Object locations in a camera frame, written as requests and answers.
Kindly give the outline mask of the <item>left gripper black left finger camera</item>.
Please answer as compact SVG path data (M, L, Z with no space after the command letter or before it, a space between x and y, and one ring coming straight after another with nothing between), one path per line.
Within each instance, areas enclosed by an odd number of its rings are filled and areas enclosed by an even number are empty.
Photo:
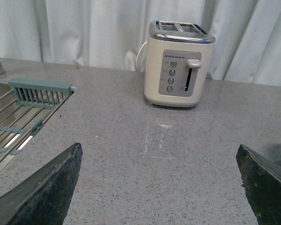
M82 160L74 143L0 197L0 225L61 225L72 200Z

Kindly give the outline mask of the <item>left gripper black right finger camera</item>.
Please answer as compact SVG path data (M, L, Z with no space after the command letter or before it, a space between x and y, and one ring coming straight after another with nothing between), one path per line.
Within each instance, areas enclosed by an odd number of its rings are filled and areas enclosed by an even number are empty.
M236 160L258 224L281 225L281 167L244 144Z

